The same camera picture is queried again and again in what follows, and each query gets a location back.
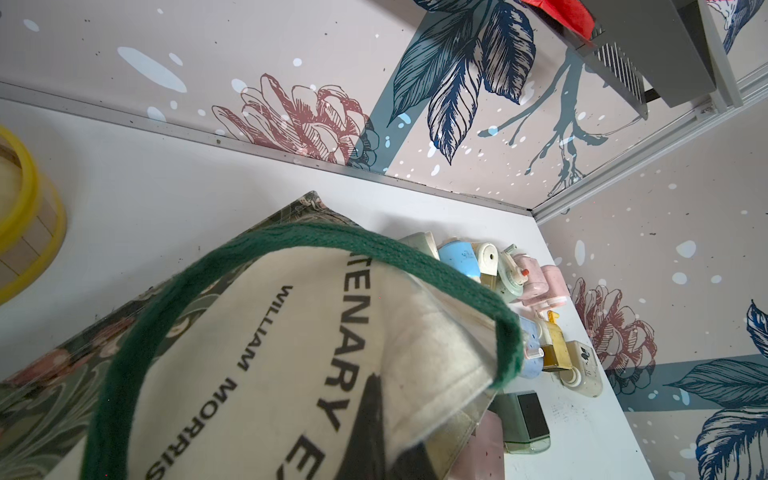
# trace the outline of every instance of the bag strap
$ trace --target bag strap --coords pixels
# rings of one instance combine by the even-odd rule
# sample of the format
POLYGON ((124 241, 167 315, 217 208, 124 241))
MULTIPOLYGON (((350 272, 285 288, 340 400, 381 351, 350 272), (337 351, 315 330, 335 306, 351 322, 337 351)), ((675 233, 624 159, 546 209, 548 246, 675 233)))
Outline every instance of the bag strap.
POLYGON ((372 257, 418 277, 496 322, 496 377, 500 389, 523 364, 518 316, 491 290, 452 267, 396 240, 334 223, 292 223, 245 233, 179 273, 141 314, 112 360, 88 427, 82 480, 127 478, 128 439, 141 384, 163 338, 203 289, 225 273, 269 252, 326 247, 372 257))

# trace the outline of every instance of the blue leaf illustration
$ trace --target blue leaf illustration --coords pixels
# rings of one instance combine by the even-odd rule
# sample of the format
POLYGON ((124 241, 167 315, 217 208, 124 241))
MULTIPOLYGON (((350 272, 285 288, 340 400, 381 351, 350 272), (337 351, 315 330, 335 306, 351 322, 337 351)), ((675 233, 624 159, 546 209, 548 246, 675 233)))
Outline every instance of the blue leaf illustration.
POLYGON ((536 58, 528 17, 508 3, 493 9, 482 37, 485 89, 520 103, 520 92, 536 58))
POLYGON ((755 16, 761 6, 763 6, 763 0, 739 0, 739 2, 736 3, 736 9, 733 11, 730 27, 728 28, 725 40, 723 41, 723 47, 725 47, 726 53, 733 47, 736 35, 738 35, 744 25, 755 16))
POLYGON ((429 137, 449 164, 467 136, 478 109, 481 60, 480 42, 472 40, 467 43, 460 52, 458 62, 445 75, 429 102, 429 137))
POLYGON ((475 0, 413 0, 427 12, 460 12, 469 7, 475 0))
POLYGON ((765 480, 768 410, 720 410, 704 423, 696 444, 701 480, 765 480))
POLYGON ((768 357, 768 316, 755 306, 754 300, 746 311, 746 331, 760 353, 768 357))
POLYGON ((768 366, 758 363, 728 359, 702 363, 669 386, 695 393, 726 409, 768 406, 768 366))
POLYGON ((391 122, 434 95, 458 51, 472 37, 472 11, 448 15, 427 28, 402 56, 394 80, 391 122))

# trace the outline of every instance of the yellow container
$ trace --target yellow container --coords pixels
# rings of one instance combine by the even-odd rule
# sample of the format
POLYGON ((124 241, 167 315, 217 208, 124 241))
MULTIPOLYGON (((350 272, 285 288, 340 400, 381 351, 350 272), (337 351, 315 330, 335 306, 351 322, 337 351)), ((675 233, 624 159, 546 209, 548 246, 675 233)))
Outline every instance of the yellow container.
POLYGON ((0 156, 22 170, 13 207, 0 218, 0 305, 35 281, 56 257, 67 230, 64 205, 24 144, 0 125, 0 156))

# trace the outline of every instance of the red cloth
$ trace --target red cloth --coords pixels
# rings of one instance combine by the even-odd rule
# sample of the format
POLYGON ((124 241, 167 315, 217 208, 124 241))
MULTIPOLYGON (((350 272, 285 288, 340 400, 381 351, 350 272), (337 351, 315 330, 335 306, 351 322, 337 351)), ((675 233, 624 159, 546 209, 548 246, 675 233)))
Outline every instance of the red cloth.
POLYGON ((539 7, 568 30, 589 42, 594 30, 594 19, 578 0, 522 0, 539 7))

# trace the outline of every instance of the yellow plastic rim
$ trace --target yellow plastic rim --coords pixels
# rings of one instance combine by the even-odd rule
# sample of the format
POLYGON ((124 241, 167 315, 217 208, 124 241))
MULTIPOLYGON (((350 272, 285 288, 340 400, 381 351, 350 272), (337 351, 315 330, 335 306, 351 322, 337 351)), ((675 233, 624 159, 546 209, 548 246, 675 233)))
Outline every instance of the yellow plastic rim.
POLYGON ((51 235, 51 241, 45 246, 38 259, 19 274, 16 280, 0 288, 0 305, 2 305, 34 282, 56 258, 61 244, 64 243, 64 236, 67 231, 67 214, 53 183, 45 175, 38 172, 37 165, 35 165, 24 144, 2 125, 0 125, 0 137, 3 137, 11 145, 22 167, 22 189, 11 213, 0 221, 0 254, 22 240, 22 236, 38 215, 43 201, 43 189, 50 193, 54 202, 54 205, 51 206, 56 212, 56 228, 51 235))
POLYGON ((61 244, 64 243, 64 236, 67 232, 67 213, 64 209, 64 204, 61 202, 61 198, 58 196, 58 192, 51 181, 45 175, 41 175, 41 180, 49 185, 51 195, 56 203, 54 205, 54 209, 56 210, 56 230, 54 230, 51 242, 45 247, 45 250, 42 251, 40 257, 32 262, 32 265, 24 270, 24 273, 19 275, 16 280, 0 289, 0 305, 9 301, 14 296, 17 296, 23 289, 27 288, 32 282, 37 280, 37 278, 45 272, 45 269, 51 265, 61 248, 61 244))
POLYGON ((11 213, 0 220, 0 253, 16 245, 34 220, 40 209, 40 176, 35 162, 24 144, 7 128, 0 125, 0 137, 7 141, 16 152, 22 167, 22 189, 11 209, 11 213))

